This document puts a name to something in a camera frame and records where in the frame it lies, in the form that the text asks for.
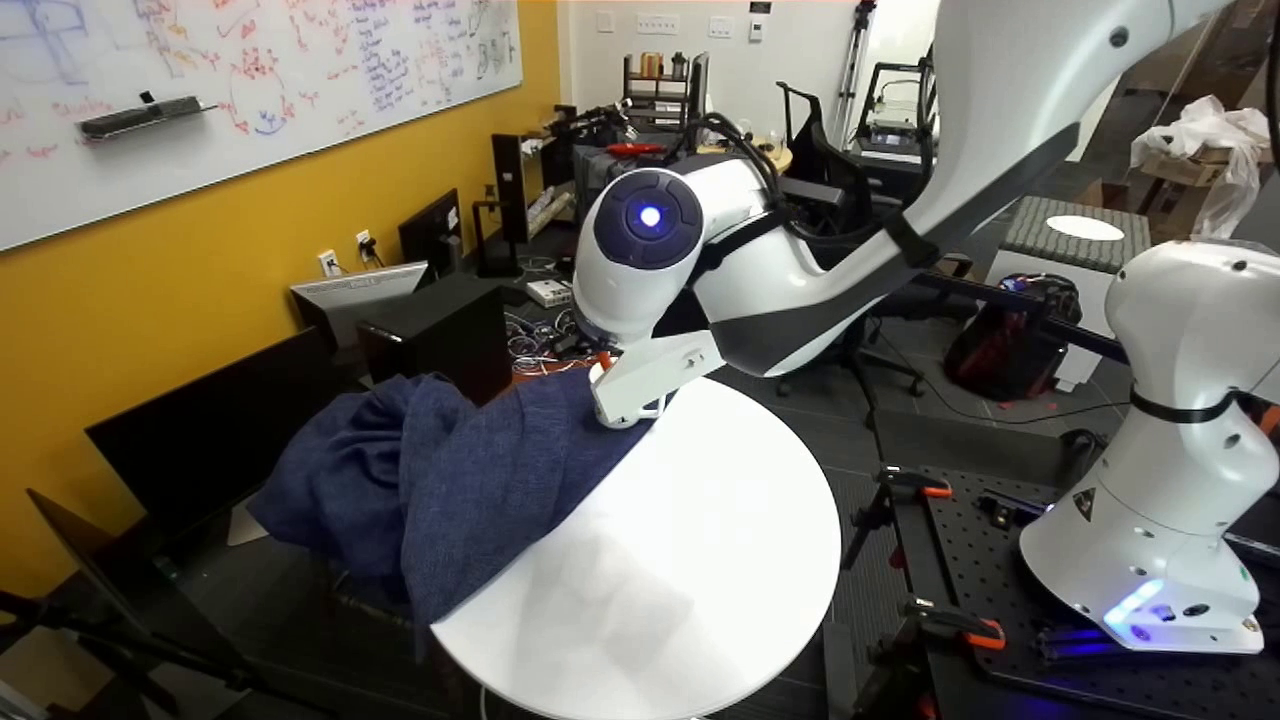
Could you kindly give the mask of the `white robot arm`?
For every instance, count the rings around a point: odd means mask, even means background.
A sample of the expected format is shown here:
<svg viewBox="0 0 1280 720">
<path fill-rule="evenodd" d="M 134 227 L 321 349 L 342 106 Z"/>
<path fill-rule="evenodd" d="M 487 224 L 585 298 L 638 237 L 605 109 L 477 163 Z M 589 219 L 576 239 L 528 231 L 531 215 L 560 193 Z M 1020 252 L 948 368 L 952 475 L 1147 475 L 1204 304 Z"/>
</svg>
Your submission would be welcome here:
<svg viewBox="0 0 1280 720">
<path fill-rule="evenodd" d="M 628 427 L 717 368 L 787 375 L 855 317 L 1010 199 L 1074 144 L 1089 101 L 1226 0 L 943 0 L 940 147 L 924 193 L 820 266 L 784 224 L 766 169 L 628 169 L 585 213 L 576 304 L 607 338 L 599 419 Z M 1277 448 L 1245 414 L 1280 390 L 1280 258 L 1163 239 L 1105 298 L 1132 368 L 1128 414 L 1020 561 L 1128 652 L 1255 656 L 1260 583 L 1226 530 L 1277 484 Z"/>
</svg>

